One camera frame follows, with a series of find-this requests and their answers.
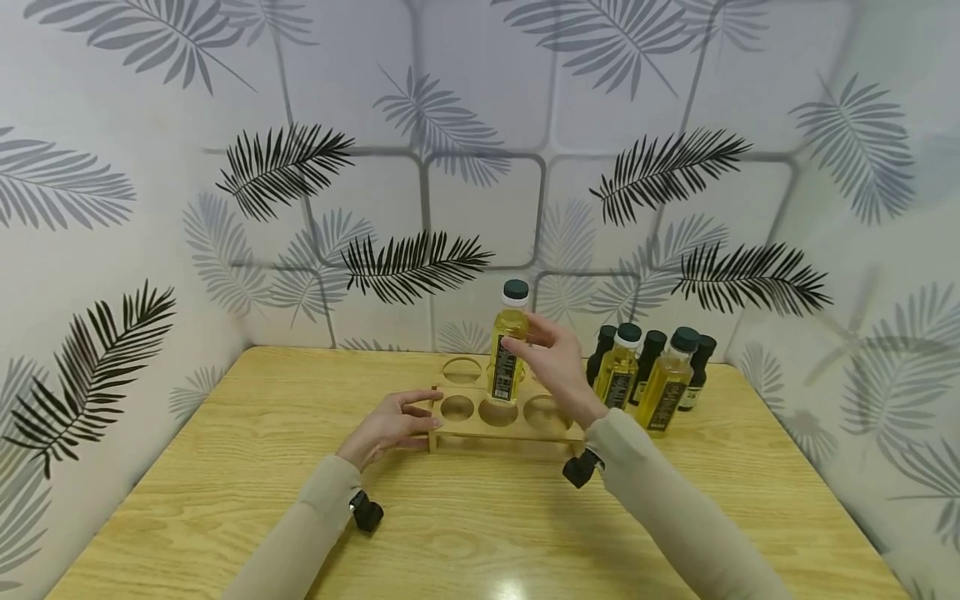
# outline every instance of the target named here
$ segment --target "beige sleeve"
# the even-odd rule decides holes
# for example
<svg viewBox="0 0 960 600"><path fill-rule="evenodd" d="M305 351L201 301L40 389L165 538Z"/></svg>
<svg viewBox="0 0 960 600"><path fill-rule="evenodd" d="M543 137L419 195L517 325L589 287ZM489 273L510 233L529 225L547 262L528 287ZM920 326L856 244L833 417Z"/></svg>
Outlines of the beige sleeve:
<svg viewBox="0 0 960 600"><path fill-rule="evenodd" d="M789 600L780 577L712 500L660 454L636 421L611 410L587 430L607 490L701 600Z"/></svg>
<svg viewBox="0 0 960 600"><path fill-rule="evenodd" d="M260 542L223 600L303 600L326 554L350 520L360 471L327 456L307 479L280 523Z"/></svg>

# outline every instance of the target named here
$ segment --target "black device on wrist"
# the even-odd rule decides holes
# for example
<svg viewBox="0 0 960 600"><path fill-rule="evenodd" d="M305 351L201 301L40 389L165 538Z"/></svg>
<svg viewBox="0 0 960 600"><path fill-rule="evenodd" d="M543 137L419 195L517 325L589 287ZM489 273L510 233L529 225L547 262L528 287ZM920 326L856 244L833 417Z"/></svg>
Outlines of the black device on wrist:
<svg viewBox="0 0 960 600"><path fill-rule="evenodd" d="M383 507L370 500L367 493L361 490L350 500L350 511L357 529L364 533L373 534L380 521L383 520Z"/></svg>
<svg viewBox="0 0 960 600"><path fill-rule="evenodd" d="M597 465L603 468L603 461L589 448L580 456L574 456L564 465L564 477L578 490L587 484Z"/></svg>

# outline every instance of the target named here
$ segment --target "wooden table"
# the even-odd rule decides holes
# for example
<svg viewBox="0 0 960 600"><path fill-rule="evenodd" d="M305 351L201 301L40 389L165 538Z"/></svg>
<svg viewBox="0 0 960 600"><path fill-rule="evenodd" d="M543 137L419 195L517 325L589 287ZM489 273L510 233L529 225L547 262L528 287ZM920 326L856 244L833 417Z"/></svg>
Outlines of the wooden table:
<svg viewBox="0 0 960 600"><path fill-rule="evenodd" d="M439 354L248 350L49 596L219 598L317 461ZM905 592L742 375L711 366L696 410L657 440L798 599ZM394 452L364 474L386 517L352 525L312 594L342 600L693 599L603 489L543 460Z"/></svg>

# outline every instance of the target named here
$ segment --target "wallpaper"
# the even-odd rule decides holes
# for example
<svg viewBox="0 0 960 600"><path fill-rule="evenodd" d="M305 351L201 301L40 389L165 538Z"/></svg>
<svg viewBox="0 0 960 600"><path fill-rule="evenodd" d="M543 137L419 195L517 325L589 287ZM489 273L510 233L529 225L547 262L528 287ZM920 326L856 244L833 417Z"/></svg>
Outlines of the wallpaper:
<svg viewBox="0 0 960 600"><path fill-rule="evenodd" d="M960 9L900 4L4 3L0 597L45 594L244 348L484 352L510 277L587 352L715 337L950 597Z"/></svg>

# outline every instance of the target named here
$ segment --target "olive oil bottle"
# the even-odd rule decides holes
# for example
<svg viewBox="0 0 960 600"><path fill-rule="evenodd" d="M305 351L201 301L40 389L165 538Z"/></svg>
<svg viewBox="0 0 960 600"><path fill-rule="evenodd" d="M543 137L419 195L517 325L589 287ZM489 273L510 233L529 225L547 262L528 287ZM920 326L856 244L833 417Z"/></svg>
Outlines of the olive oil bottle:
<svg viewBox="0 0 960 600"><path fill-rule="evenodd" d="M643 350L636 359L636 382L634 388L630 391L630 398L627 400L627 412L633 413L640 404L640 397L643 396L643 390L647 387L647 381L650 379L650 371L657 362L657 357L663 352L666 346L666 334L656 329L647 331L647 337L643 338Z"/></svg>
<svg viewBox="0 0 960 600"><path fill-rule="evenodd" d="M600 372L593 382L593 391L610 408L622 409L636 380L636 347L640 345L640 328L632 323L620 324L613 335L613 348L603 355Z"/></svg>
<svg viewBox="0 0 960 600"><path fill-rule="evenodd" d="M491 336L490 364L487 366L487 397L503 404L516 403L516 388L523 379L523 361L500 344L504 336L527 339L529 323L523 312L530 298L525 281L510 279L503 284L503 309L496 315Z"/></svg>
<svg viewBox="0 0 960 600"><path fill-rule="evenodd" d="M677 327L670 337L670 345L654 363L635 414L636 422L650 436L660 437L666 433L693 376L690 355L699 343L700 334L695 329Z"/></svg>
<svg viewBox="0 0 960 600"><path fill-rule="evenodd" d="M690 385L686 386L684 399L680 401L678 410L693 410L693 407L697 405L697 399L707 384L707 361L716 349L716 340L708 335L700 336L700 346L697 347L697 351L693 353L693 358L690 359L693 376L690 377Z"/></svg>
<svg viewBox="0 0 960 600"><path fill-rule="evenodd" d="M597 334L597 349L587 359L587 384L592 388L596 381L597 374L600 372L600 363L603 361L603 355L613 348L613 336L616 335L616 327L613 325L603 325L600 327L600 333Z"/></svg>

